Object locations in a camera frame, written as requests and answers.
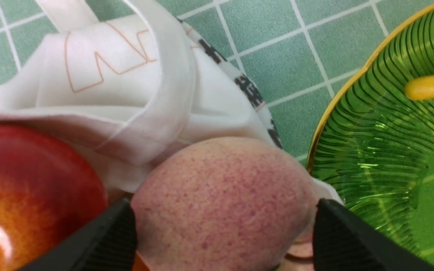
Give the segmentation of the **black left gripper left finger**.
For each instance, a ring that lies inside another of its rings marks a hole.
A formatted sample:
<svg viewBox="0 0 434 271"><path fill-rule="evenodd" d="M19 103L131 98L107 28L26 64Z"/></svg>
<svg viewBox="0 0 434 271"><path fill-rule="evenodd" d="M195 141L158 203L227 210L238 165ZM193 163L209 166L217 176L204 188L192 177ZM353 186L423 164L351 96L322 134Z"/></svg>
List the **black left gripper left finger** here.
<svg viewBox="0 0 434 271"><path fill-rule="evenodd" d="M134 211L121 199L23 271L131 271L137 235Z"/></svg>

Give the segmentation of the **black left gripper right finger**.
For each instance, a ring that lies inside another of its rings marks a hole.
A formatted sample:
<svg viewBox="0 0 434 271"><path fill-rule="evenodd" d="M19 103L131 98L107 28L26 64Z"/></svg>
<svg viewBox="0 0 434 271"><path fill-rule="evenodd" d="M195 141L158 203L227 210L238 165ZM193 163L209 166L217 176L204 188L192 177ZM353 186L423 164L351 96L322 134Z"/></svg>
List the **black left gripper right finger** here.
<svg viewBox="0 0 434 271"><path fill-rule="evenodd" d="M317 204L312 249L316 271L434 271L333 199Z"/></svg>

